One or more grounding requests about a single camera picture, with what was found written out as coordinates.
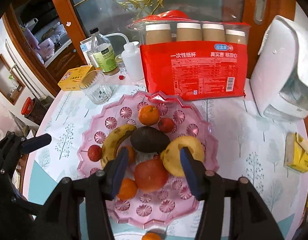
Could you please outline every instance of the yellow banana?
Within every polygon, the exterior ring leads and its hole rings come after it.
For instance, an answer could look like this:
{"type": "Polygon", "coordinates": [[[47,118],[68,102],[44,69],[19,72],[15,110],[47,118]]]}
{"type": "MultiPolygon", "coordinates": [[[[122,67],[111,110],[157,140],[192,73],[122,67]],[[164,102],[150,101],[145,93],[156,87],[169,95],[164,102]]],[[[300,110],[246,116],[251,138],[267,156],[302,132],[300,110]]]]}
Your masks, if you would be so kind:
{"type": "Polygon", "coordinates": [[[204,161],[204,149],[199,139],[192,136],[177,137],[160,155],[165,169],[177,177],[185,177],[180,158],[180,149],[183,147],[188,147],[195,160],[204,161]]]}
{"type": "Polygon", "coordinates": [[[135,125],[124,124],[117,127],[106,137],[102,146],[103,157],[100,160],[102,168],[105,168],[108,161],[116,158],[118,147],[132,134],[132,132],[134,132],[134,130],[136,130],[135,125]]]}

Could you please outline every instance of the red bottle cap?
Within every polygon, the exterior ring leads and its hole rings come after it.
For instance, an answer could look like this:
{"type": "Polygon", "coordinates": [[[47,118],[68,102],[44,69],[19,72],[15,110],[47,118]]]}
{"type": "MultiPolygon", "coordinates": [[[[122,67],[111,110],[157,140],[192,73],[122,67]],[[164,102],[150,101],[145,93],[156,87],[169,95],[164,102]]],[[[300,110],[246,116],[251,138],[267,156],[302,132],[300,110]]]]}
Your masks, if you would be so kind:
{"type": "Polygon", "coordinates": [[[34,106],[33,100],[30,97],[28,97],[26,99],[24,105],[22,106],[21,114],[22,115],[30,114],[31,111],[33,110],[33,106],[34,106]]]}

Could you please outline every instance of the pink glass bowl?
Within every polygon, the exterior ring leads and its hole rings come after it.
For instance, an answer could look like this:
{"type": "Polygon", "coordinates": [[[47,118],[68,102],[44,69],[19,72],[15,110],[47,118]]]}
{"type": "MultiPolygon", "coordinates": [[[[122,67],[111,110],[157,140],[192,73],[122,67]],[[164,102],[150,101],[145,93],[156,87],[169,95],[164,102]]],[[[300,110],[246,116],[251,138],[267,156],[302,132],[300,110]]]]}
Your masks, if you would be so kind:
{"type": "MultiPolygon", "coordinates": [[[[100,162],[89,160],[88,148],[93,144],[102,146],[106,136],[120,125],[130,123],[143,126],[137,116],[138,111],[146,105],[156,106],[162,118],[174,120],[173,131],[167,134],[171,141],[182,135],[198,138],[205,149],[204,166],[208,170],[218,170],[218,141],[211,134],[211,124],[203,120],[194,104],[184,102],[179,96],[167,96],[161,91],[153,94],[138,91],[133,96],[123,95],[119,101],[104,106],[83,133],[83,143],[77,152],[80,159],[77,169],[84,178],[102,169],[100,162]]],[[[121,144],[130,145],[129,138],[121,144]]],[[[143,155],[137,153],[136,163],[140,161],[144,161],[143,155]]],[[[133,179],[134,168],[135,165],[129,166],[125,177],[133,179]]],[[[198,201],[192,196],[185,178],[170,175],[168,182],[158,191],[150,194],[138,191],[132,199],[124,201],[116,197],[113,201],[107,201],[106,205],[108,215],[117,223],[148,228],[152,225],[166,226],[174,219],[196,211],[198,201]]]]}

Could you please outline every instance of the green label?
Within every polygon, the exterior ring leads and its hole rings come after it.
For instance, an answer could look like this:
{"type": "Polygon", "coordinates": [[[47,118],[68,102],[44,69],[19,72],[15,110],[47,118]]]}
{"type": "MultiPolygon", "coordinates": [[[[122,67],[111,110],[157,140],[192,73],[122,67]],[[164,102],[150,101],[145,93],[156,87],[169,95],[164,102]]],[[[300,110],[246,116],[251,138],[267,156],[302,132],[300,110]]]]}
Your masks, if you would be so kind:
{"type": "Polygon", "coordinates": [[[93,55],[98,63],[98,66],[103,72],[112,71],[117,67],[112,45],[109,45],[108,48],[102,50],[101,52],[94,53],[93,55]]]}

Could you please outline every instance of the yellow carton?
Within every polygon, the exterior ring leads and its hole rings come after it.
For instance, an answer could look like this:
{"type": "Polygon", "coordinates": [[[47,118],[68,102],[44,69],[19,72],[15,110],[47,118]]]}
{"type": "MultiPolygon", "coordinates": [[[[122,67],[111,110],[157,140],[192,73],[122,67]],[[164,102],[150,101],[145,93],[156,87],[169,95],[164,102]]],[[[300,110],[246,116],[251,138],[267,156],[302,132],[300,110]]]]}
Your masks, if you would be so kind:
{"type": "Polygon", "coordinates": [[[308,171],[308,155],[298,143],[298,137],[297,133],[286,135],[284,166],[304,173],[308,171]]]}
{"type": "Polygon", "coordinates": [[[67,70],[63,78],[59,81],[58,86],[63,91],[80,90],[79,83],[81,79],[89,72],[95,70],[92,65],[81,66],[67,70]]]}

